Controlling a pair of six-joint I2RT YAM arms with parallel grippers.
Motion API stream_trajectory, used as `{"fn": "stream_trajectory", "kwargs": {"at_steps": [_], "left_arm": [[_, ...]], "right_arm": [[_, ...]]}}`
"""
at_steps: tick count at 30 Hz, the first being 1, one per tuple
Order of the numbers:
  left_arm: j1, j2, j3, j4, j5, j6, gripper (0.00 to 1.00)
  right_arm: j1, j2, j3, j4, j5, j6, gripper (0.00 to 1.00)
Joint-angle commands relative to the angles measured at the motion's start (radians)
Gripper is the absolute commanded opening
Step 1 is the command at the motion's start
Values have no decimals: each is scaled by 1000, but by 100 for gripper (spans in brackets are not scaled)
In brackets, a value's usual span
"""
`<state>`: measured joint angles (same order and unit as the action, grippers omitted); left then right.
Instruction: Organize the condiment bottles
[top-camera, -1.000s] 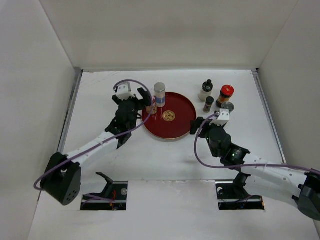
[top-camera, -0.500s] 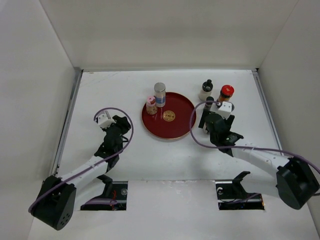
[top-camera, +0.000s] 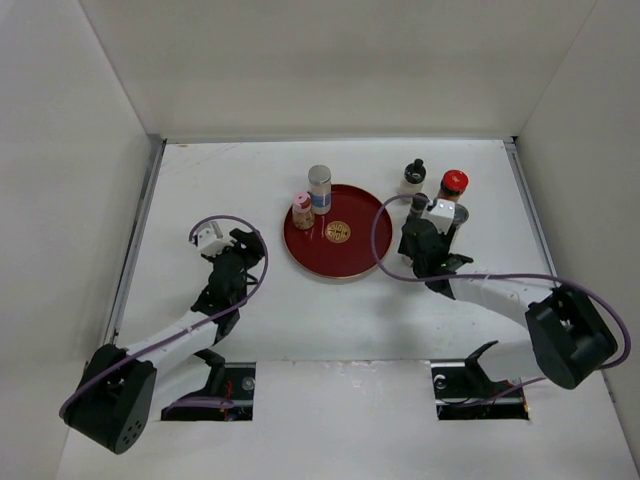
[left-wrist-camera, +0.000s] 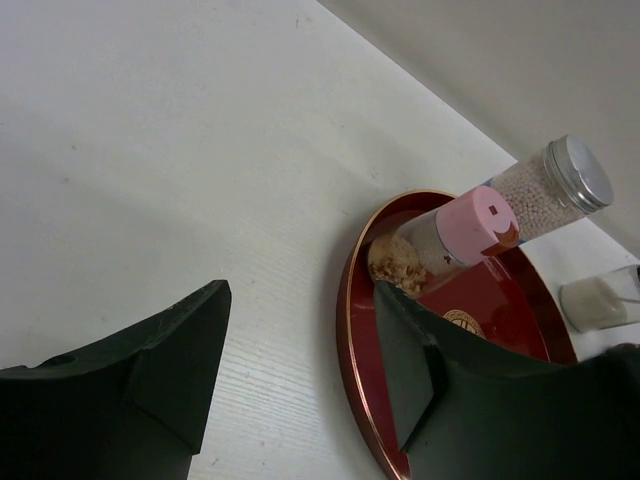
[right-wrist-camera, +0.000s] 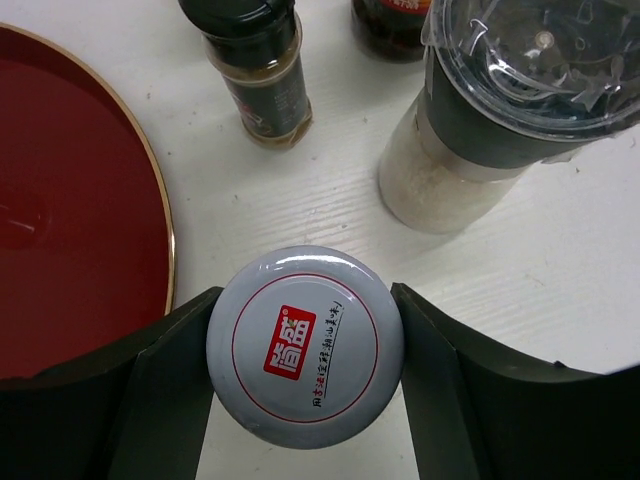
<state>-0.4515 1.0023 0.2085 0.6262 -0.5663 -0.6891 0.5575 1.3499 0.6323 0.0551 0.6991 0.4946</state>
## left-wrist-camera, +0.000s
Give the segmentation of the pink lid spice shaker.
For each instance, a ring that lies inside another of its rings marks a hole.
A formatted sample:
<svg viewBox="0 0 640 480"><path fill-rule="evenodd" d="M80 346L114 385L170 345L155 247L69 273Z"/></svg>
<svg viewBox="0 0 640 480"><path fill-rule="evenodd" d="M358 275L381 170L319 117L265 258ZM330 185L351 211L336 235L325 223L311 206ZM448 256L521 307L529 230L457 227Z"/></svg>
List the pink lid spice shaker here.
<svg viewBox="0 0 640 480"><path fill-rule="evenodd" d="M417 299L518 243L509 203L479 186L380 235L368 248L367 265L372 280Z"/></svg>

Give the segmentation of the blue label silver lid jar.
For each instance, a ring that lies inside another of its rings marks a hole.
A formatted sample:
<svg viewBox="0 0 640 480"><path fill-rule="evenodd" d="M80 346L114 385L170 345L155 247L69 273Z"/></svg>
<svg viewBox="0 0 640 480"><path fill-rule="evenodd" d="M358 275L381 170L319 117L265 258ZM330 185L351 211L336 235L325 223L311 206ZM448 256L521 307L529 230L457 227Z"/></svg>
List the blue label silver lid jar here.
<svg viewBox="0 0 640 480"><path fill-rule="evenodd" d="M485 184L507 201L519 225L521 244L610 206L614 193L595 155L579 138L551 141Z"/></svg>

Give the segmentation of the black cap white powder bottle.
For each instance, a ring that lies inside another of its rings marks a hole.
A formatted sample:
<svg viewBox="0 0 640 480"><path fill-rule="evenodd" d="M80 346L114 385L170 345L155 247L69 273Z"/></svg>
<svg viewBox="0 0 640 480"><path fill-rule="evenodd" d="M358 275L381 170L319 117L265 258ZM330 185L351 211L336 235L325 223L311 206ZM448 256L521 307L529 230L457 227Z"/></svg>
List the black cap white powder bottle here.
<svg viewBox="0 0 640 480"><path fill-rule="evenodd" d="M563 313L582 333L639 322L639 265L591 276L563 285Z"/></svg>

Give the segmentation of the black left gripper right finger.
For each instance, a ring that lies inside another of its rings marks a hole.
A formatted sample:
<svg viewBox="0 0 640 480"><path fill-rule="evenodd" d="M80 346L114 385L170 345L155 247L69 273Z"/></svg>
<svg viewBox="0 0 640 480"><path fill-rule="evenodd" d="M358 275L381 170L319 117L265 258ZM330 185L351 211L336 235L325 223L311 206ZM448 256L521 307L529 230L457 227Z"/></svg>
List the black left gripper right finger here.
<svg viewBox="0 0 640 480"><path fill-rule="evenodd" d="M637 345L567 366L484 340L387 282L374 309L413 478L638 477Z"/></svg>

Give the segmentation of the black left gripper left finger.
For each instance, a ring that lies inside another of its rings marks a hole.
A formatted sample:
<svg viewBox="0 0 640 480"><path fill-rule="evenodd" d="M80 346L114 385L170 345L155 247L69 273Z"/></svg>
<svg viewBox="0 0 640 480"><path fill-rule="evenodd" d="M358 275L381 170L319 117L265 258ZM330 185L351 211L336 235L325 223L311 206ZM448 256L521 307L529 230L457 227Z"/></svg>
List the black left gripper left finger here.
<svg viewBox="0 0 640 480"><path fill-rule="evenodd" d="M184 479L201 451L231 310L214 280L35 367L1 373L5 479Z"/></svg>

